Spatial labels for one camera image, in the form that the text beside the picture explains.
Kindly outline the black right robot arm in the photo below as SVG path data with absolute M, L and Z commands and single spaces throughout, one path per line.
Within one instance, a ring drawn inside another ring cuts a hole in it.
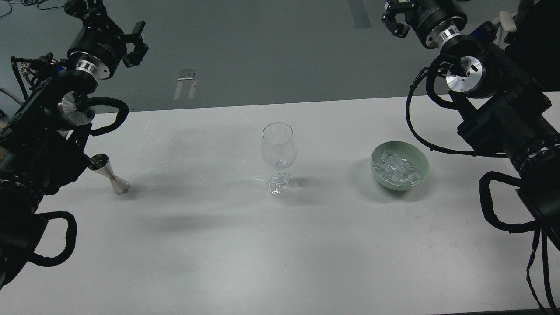
M 464 34 L 467 16 L 455 0 L 388 0 L 381 20 L 393 36 L 405 38 L 414 30 L 422 46 L 440 49 L 431 64 L 418 73 L 406 100 L 406 123 L 430 151 L 452 155 L 507 158 L 519 177 L 489 171 L 479 180 L 482 213 L 493 227 L 509 233 L 533 233 L 530 271 L 541 249 L 543 281 L 549 308 L 557 315 L 550 284 L 549 242 L 559 247 L 559 133 L 544 119 L 551 101 L 542 86 L 499 47 L 502 32 L 517 31 L 517 14 L 502 11 L 493 21 Z M 416 133 L 410 104 L 418 84 L 438 106 L 456 110 L 463 119 L 458 135 L 471 151 L 448 149 Z M 492 181 L 517 187 L 533 217 L 527 223 L 504 223 L 494 211 Z

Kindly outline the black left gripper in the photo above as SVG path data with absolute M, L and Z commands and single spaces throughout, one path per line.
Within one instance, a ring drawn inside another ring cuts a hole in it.
M 137 22 L 130 34 L 124 34 L 111 18 L 106 17 L 103 0 L 67 0 L 64 12 L 83 22 L 67 52 L 68 58 L 77 60 L 87 56 L 96 65 L 102 63 L 104 67 L 98 71 L 101 80 L 112 78 L 121 60 L 126 68 L 140 65 L 149 50 L 142 38 L 146 22 Z M 127 52 L 126 44 L 133 45 L 132 52 Z

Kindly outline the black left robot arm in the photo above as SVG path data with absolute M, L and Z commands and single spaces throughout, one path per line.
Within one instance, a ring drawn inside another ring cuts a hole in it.
M 127 34 L 108 16 L 102 0 L 68 0 L 64 11 L 82 22 L 66 58 L 48 53 L 10 59 L 24 98 L 1 132 L 2 286 L 26 263 L 54 267 L 74 252 L 74 215 L 37 213 L 38 206 L 86 169 L 108 165 L 105 155 L 86 155 L 88 138 L 116 130 L 130 110 L 122 100 L 91 94 L 120 63 L 138 66 L 149 50 L 142 38 L 146 22 L 139 21 Z

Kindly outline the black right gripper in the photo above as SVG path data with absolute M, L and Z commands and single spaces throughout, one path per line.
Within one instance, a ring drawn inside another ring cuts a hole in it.
M 452 27 L 464 29 L 467 15 L 455 0 L 387 0 L 386 12 L 381 20 L 398 38 L 405 38 L 410 27 L 426 49 L 434 49 L 442 44 L 439 34 Z M 396 16 L 404 15 L 404 23 Z

